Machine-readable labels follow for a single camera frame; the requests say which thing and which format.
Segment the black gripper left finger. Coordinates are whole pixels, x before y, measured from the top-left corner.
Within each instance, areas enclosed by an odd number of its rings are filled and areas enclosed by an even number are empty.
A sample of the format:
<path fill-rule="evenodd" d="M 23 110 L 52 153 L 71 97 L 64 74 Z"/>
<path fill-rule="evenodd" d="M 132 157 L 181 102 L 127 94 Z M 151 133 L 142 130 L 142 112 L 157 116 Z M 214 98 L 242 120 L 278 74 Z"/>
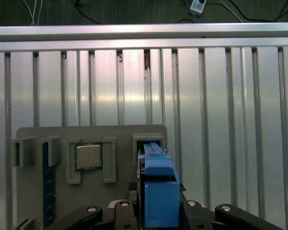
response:
<path fill-rule="evenodd" d="M 136 183 L 129 183 L 126 200 L 111 201 L 103 210 L 84 205 L 50 224 L 51 230 L 139 230 Z"/>

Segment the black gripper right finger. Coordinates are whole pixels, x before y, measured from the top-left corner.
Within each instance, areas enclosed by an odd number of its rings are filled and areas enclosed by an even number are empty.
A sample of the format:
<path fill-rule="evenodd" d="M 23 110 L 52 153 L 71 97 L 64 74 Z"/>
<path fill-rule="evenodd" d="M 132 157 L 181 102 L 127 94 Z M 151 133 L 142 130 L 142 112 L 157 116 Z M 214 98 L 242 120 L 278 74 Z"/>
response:
<path fill-rule="evenodd" d="M 188 200 L 180 184 L 180 230 L 279 230 L 280 227 L 237 206 L 221 204 L 214 211 Z"/>

